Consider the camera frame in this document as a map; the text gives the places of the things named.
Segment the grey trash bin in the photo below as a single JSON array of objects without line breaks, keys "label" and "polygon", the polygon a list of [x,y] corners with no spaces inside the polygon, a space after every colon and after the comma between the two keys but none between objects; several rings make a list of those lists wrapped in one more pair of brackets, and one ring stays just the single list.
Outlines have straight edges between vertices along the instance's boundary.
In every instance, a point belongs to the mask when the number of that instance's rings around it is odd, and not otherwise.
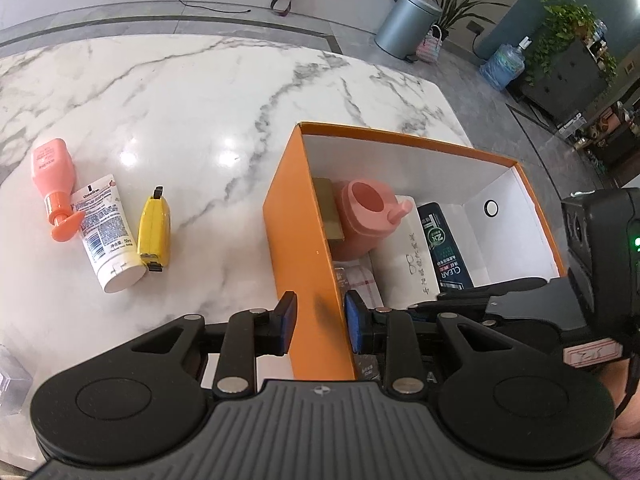
[{"label": "grey trash bin", "polygon": [[442,8],[435,0],[394,0],[374,42],[394,58],[410,60],[441,15]]}]

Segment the dark shampoo bottle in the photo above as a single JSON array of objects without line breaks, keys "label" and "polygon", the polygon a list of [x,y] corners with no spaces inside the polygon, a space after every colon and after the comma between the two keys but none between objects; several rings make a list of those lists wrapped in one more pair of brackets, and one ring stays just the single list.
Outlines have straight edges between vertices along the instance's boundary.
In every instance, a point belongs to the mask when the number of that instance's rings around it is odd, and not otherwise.
[{"label": "dark shampoo bottle", "polygon": [[441,292],[474,286],[461,252],[438,203],[418,207],[424,237]]}]

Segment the orange storage box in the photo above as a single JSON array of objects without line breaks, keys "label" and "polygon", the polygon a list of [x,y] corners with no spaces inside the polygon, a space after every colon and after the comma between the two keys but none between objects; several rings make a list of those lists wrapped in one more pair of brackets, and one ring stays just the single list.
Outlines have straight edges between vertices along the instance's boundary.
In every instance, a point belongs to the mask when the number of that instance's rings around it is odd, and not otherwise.
[{"label": "orange storage box", "polygon": [[277,291],[292,290],[298,297],[290,349],[297,379],[356,377],[315,177],[377,180],[417,204],[438,203],[478,284],[566,273],[516,160],[420,136],[301,122],[262,206]]}]

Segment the white lotion tube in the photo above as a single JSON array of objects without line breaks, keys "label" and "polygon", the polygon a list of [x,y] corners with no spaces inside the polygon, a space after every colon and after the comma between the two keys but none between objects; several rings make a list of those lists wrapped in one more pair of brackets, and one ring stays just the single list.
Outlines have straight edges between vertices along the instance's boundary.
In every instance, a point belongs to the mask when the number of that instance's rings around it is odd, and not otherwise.
[{"label": "white lotion tube", "polygon": [[79,235],[102,290],[106,294],[122,292],[143,278],[146,266],[138,254],[114,176],[108,174],[75,192],[72,207],[85,214]]}]

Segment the blue water jug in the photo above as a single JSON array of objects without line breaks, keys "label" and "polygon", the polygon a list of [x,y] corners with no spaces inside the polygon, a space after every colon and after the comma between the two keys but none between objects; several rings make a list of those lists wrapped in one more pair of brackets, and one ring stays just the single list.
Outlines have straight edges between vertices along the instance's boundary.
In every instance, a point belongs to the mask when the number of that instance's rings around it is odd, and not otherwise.
[{"label": "blue water jug", "polygon": [[502,44],[494,54],[480,66],[482,76],[492,88],[502,91],[510,82],[525,70],[525,50],[532,43],[529,36],[525,36],[516,47],[512,44]]}]

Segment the pink cup in box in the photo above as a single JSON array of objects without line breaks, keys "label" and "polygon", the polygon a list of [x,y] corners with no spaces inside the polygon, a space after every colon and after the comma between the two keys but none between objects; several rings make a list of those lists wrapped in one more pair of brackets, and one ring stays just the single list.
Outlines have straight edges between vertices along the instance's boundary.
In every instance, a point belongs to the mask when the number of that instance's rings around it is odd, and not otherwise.
[{"label": "pink cup in box", "polygon": [[331,246],[337,261],[356,260],[370,252],[413,210],[410,200],[398,200],[390,186],[377,180],[335,182],[333,191],[344,235]]}]

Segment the pink pump bottle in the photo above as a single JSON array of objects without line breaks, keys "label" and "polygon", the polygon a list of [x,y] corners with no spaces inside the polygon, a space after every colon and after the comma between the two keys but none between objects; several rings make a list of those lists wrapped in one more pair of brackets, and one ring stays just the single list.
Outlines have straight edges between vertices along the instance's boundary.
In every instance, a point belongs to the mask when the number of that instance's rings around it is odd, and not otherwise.
[{"label": "pink pump bottle", "polygon": [[75,166],[66,143],[53,139],[32,152],[32,180],[43,198],[56,242],[67,242],[79,230],[85,214],[72,207]]}]

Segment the clear acrylic photo block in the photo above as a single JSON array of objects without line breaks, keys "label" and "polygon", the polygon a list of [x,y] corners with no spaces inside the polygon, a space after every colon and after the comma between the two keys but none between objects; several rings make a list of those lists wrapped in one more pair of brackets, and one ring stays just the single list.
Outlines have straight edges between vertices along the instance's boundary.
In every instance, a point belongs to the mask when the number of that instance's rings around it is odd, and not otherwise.
[{"label": "clear acrylic photo block", "polygon": [[32,375],[3,344],[0,346],[0,379],[1,415],[19,413],[32,386]]}]

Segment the green potted plant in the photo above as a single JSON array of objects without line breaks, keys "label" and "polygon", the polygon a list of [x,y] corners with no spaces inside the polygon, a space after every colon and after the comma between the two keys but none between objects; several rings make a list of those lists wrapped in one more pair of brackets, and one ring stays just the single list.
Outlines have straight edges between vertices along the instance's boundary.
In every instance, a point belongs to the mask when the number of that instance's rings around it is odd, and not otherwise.
[{"label": "green potted plant", "polygon": [[535,32],[526,54],[525,81],[532,86],[543,76],[551,74],[560,55],[574,42],[588,50],[596,49],[594,58],[602,70],[604,80],[612,84],[616,75],[616,58],[608,50],[608,26],[596,17],[586,4],[576,0],[540,0],[544,6],[544,21]]}]

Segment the yellow tape measure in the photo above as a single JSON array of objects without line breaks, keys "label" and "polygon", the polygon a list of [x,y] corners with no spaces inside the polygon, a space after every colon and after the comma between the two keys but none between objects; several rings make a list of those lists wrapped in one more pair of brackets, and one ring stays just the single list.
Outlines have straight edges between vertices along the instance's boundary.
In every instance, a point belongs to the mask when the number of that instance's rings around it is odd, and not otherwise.
[{"label": "yellow tape measure", "polygon": [[170,259],[170,209],[159,185],[146,200],[138,229],[138,255],[150,272],[163,272]]}]

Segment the plaid cloth pouch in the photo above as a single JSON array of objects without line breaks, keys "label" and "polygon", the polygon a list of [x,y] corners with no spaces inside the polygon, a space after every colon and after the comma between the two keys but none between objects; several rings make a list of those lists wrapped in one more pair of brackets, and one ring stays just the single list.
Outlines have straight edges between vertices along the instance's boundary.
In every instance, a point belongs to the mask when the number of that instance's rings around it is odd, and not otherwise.
[{"label": "plaid cloth pouch", "polygon": [[384,307],[372,271],[359,261],[336,262],[334,271],[342,294],[356,290],[368,309]]}]

